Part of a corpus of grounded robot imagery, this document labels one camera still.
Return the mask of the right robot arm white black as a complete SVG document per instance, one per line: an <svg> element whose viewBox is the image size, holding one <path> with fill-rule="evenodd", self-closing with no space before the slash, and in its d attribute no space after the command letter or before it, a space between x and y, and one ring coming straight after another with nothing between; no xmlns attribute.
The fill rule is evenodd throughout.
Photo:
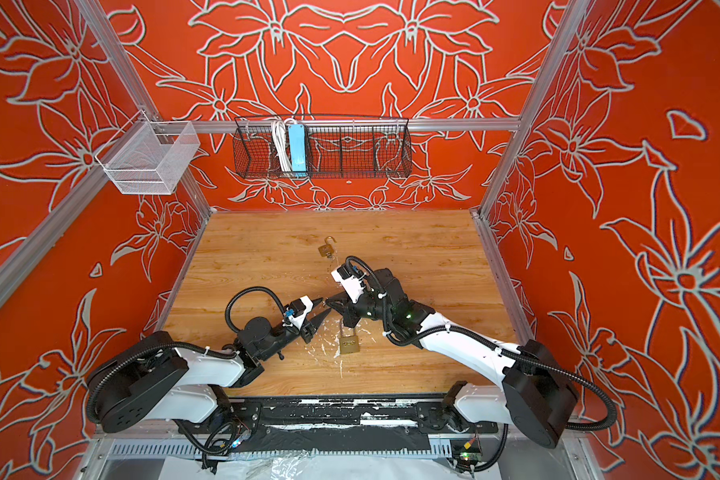
<svg viewBox="0 0 720 480"><path fill-rule="evenodd" d="M373 270L349 256L331 276L341 293L326 304L344 325L378 321L397 347L414 346L470 368L498 388L461 383L452 389L452 407L470 423L512 425L545 448L557 446L567 431L607 430L617 408L598 385L562 368L540 342L523 345L500 341L462 326L433 307L411 299L388 269Z"/></svg>

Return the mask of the small brass padlock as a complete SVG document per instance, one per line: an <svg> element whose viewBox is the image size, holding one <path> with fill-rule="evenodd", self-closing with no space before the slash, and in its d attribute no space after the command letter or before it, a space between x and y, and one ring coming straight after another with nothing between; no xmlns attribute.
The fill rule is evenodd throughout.
<svg viewBox="0 0 720 480"><path fill-rule="evenodd" d="M323 243L318 247L318 253L321 257L333 260L336 258L337 248L336 239L333 236L326 236Z"/></svg>

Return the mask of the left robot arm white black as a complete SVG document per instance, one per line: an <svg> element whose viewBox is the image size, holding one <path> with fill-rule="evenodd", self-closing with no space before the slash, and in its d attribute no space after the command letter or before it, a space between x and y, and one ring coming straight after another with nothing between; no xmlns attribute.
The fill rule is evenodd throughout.
<svg viewBox="0 0 720 480"><path fill-rule="evenodd" d="M274 302L278 324L261 316L244 327L233 322L234 306L255 293ZM322 301L302 296L285 304L267 287L245 288L224 310L225 323L236 335L232 343L213 350L157 331L88 375L85 416L106 433L124 431L143 420L206 423L226 410L225 389L251 384L263 373L265 361L282 357L296 340L313 340L328 315L315 310Z"/></svg>

